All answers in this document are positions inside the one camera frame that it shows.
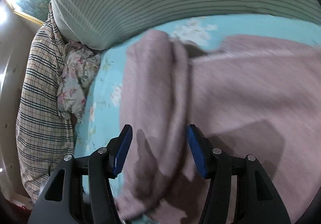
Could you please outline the pink knit sweater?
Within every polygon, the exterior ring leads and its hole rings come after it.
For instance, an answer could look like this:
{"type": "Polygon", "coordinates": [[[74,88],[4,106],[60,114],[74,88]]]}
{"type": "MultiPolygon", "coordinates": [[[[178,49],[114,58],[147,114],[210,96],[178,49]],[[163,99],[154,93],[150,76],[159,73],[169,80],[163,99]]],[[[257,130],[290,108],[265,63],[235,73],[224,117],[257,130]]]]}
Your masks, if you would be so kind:
{"type": "Polygon", "coordinates": [[[133,128],[122,220],[198,222],[209,182],[187,144],[194,124],[224,152],[253,154],[295,223],[320,188],[320,47],[234,35],[206,53],[147,31],[127,48],[120,123],[133,128]]]}

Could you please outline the plaid checkered pillow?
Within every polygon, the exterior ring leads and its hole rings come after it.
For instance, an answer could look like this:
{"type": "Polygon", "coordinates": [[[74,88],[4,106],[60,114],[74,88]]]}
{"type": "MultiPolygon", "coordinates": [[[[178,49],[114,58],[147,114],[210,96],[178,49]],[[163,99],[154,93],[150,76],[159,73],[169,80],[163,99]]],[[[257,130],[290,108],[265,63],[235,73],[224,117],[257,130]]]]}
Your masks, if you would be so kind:
{"type": "Polygon", "coordinates": [[[21,181],[32,202],[63,157],[74,153],[71,121],[60,117],[57,108],[64,58],[64,42],[50,11],[31,43],[16,119],[21,181]]]}

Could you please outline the light blue floral bedsheet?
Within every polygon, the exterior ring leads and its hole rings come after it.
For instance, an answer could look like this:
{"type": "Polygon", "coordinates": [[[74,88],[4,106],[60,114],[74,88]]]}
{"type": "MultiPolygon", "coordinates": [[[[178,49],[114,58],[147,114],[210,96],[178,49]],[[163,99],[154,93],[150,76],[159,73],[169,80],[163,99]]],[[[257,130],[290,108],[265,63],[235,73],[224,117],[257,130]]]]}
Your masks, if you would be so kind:
{"type": "MultiPolygon", "coordinates": [[[[320,26],[308,21],[293,20],[262,14],[233,14],[197,17],[169,22],[158,26],[173,38],[192,42],[205,49],[206,57],[190,63],[188,97],[184,112],[190,123],[200,126],[206,134],[220,133],[226,151],[244,155],[254,152],[264,165],[282,196],[312,197],[320,188],[320,144],[313,145],[307,162],[297,154],[298,146],[282,137],[268,145],[263,137],[249,141],[247,137],[232,137],[251,126],[260,126],[267,102],[274,101],[282,108],[287,101],[272,93],[268,86],[256,93],[247,84],[231,76],[226,63],[232,52],[218,54],[222,41],[232,35],[258,35],[288,39],[307,45],[320,43],[320,26]]],[[[127,48],[138,42],[134,37],[102,55],[99,72],[93,81],[81,124],[77,126],[75,155],[85,156],[104,146],[116,136],[120,123],[121,95],[142,97],[140,91],[124,90],[127,48]]]]}

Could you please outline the floral patterned pillow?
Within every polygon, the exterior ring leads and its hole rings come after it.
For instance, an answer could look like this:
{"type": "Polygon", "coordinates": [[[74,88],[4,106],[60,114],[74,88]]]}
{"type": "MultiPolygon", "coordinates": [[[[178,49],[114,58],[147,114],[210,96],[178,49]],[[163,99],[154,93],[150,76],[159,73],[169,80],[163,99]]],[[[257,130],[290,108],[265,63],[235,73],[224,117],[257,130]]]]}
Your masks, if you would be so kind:
{"type": "Polygon", "coordinates": [[[65,45],[65,64],[57,91],[57,109],[64,119],[82,120],[90,86],[99,72],[101,54],[81,43],[65,45]]]}

